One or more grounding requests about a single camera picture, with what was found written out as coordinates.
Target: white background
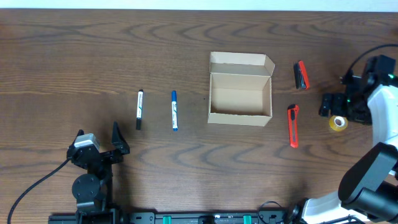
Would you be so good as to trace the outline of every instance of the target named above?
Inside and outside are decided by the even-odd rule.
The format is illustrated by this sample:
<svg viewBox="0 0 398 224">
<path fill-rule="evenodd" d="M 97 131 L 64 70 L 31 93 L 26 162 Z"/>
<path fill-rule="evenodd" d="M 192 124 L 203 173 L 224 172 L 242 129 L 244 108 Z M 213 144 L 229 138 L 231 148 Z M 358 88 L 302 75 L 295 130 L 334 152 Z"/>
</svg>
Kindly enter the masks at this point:
<svg viewBox="0 0 398 224">
<path fill-rule="evenodd" d="M 0 8 L 398 12 L 398 0 L 0 0 Z"/>
</svg>

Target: wooden table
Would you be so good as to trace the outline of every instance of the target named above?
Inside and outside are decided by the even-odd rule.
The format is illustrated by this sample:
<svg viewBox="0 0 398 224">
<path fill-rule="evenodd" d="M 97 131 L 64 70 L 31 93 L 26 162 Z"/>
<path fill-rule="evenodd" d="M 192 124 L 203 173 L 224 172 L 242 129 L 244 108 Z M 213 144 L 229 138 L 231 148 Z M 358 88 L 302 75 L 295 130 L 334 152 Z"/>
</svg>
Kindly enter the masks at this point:
<svg viewBox="0 0 398 224">
<path fill-rule="evenodd" d="M 254 210 L 335 191 L 372 144 L 371 127 L 332 131 L 322 94 L 362 52 L 396 43 L 388 13 L 0 10 L 0 219 L 26 188 L 66 159 L 77 131 L 112 149 L 113 121 L 131 147 L 114 166 L 114 197 L 127 210 Z M 265 128 L 207 124 L 211 51 L 266 53 L 274 117 Z M 397 49 L 372 55 L 398 58 Z M 311 89 L 295 89 L 302 59 Z M 361 74 L 364 60 L 355 67 Z M 135 130 L 137 91 L 144 122 Z M 170 94 L 178 94 L 179 131 Z M 289 146 L 286 109 L 300 106 L 300 146 Z M 31 191 L 12 223 L 73 213 L 71 163 Z"/>
</svg>

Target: tape roll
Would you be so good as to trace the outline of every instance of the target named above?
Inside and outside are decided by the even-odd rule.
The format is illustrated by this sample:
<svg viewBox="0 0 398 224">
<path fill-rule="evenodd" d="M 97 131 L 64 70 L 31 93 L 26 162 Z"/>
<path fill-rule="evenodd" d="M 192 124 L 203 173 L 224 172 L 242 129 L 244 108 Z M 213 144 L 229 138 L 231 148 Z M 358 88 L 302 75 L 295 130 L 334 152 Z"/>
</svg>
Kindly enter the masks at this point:
<svg viewBox="0 0 398 224">
<path fill-rule="evenodd" d="M 347 128 L 348 121 L 341 116 L 332 116 L 329 119 L 329 126 L 335 131 L 342 131 Z"/>
</svg>

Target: open box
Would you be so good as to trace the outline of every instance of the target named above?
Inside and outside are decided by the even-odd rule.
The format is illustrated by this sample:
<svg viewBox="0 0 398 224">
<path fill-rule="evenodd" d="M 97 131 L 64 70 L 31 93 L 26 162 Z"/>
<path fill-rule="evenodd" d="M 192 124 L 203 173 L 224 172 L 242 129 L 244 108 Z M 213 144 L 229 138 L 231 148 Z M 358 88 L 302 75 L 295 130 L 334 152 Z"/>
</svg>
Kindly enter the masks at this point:
<svg viewBox="0 0 398 224">
<path fill-rule="evenodd" d="M 265 54 L 211 52 L 208 123 L 265 126 L 274 67 Z"/>
</svg>

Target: wire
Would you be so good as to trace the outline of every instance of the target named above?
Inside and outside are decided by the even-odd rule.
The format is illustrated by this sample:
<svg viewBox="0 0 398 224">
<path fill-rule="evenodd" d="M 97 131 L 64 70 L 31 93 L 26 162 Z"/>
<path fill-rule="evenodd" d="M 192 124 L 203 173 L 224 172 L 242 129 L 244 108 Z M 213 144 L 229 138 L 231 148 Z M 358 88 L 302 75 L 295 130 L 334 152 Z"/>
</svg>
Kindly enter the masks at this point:
<svg viewBox="0 0 398 224">
<path fill-rule="evenodd" d="M 267 223 L 266 221 L 264 221 L 264 219 L 260 216 L 260 209 L 261 209 L 262 207 L 264 207 L 264 206 L 270 204 L 270 203 L 275 203 L 275 204 L 277 204 L 280 208 L 282 208 L 282 206 L 280 206 L 280 205 L 278 204 L 278 202 L 275 202 L 275 201 L 273 201 L 273 200 L 266 201 L 266 202 L 264 202 L 262 205 L 260 205 L 259 210 L 257 211 L 257 217 L 263 222 L 263 224 L 269 224 L 269 223 Z"/>
<path fill-rule="evenodd" d="M 21 194 L 21 196 L 19 196 L 19 198 L 15 201 L 14 205 L 11 207 L 10 212 L 8 213 L 8 219 L 7 219 L 7 224 L 11 224 L 11 217 L 12 217 L 12 213 L 14 213 L 15 208 L 17 207 L 18 203 L 22 200 L 22 198 L 28 194 L 34 187 L 36 187 L 37 185 L 39 185 L 41 182 L 45 181 L 47 178 L 51 177 L 52 175 L 54 175 L 54 173 L 58 172 L 62 167 L 64 167 L 67 163 L 69 162 L 69 159 L 65 160 L 65 162 L 63 162 L 60 166 L 58 166 L 58 168 L 56 168 L 55 170 L 53 170 L 51 173 L 47 174 L 45 177 L 41 178 L 40 180 L 38 180 L 36 183 L 32 184 L 32 186 L 30 186 L 28 189 L 25 190 L 24 193 Z"/>
<path fill-rule="evenodd" d="M 364 53 L 362 53 L 357 59 L 355 59 L 355 61 L 349 66 L 346 75 L 350 73 L 351 69 L 353 69 L 354 65 L 356 64 L 356 62 L 358 62 L 359 60 L 361 60 L 361 58 L 363 58 L 366 54 L 375 51 L 377 49 L 381 49 L 384 47 L 398 47 L 398 44 L 383 44 L 383 45 L 379 45 L 377 47 L 373 47 L 367 51 L 365 51 Z"/>
</svg>

